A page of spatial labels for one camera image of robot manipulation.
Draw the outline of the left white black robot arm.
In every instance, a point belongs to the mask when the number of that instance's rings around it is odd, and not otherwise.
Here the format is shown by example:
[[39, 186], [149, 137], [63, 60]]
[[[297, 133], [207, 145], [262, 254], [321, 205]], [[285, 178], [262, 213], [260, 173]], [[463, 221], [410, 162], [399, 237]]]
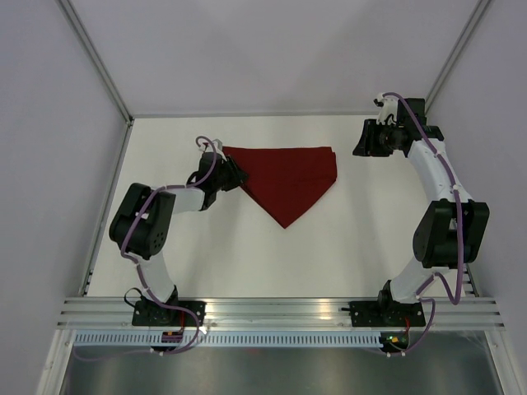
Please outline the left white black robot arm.
[[186, 323], [189, 311], [179, 302], [163, 256], [172, 218], [185, 212], [206, 211], [219, 192], [243, 186], [249, 176], [229, 155], [203, 153], [184, 185], [153, 189], [134, 183], [128, 188], [110, 223], [110, 240], [130, 260], [141, 287], [133, 325], [170, 326]]

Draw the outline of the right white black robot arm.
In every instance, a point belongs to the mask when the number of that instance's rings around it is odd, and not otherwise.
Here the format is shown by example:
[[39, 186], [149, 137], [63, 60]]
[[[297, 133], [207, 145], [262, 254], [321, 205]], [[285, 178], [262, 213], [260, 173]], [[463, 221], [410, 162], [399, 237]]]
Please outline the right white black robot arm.
[[413, 258], [387, 282], [384, 300], [376, 304], [377, 318], [394, 325], [439, 280], [453, 305], [462, 296], [463, 270], [478, 256], [490, 216], [489, 206], [467, 192], [446, 153], [439, 127], [427, 123], [425, 101], [405, 99], [395, 92], [374, 99], [380, 112], [363, 124], [352, 154], [389, 157], [400, 151], [422, 183], [428, 207], [413, 234]]

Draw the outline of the red cloth napkin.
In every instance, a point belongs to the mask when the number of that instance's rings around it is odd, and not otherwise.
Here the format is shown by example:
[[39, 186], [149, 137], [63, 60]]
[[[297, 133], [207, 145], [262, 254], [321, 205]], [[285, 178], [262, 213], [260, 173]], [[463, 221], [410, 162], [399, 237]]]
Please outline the red cloth napkin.
[[223, 152], [248, 175], [242, 189], [283, 229], [306, 214], [338, 177], [337, 157], [329, 146], [225, 146]]

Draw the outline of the right robot arm base mount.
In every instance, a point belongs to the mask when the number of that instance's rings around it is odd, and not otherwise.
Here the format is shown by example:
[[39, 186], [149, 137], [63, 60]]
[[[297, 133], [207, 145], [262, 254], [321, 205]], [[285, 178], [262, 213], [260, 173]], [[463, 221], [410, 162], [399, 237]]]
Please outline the right robot arm base mount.
[[393, 302], [381, 306], [378, 301], [358, 300], [348, 304], [348, 312], [354, 328], [411, 328], [426, 326], [420, 303], [400, 304]]

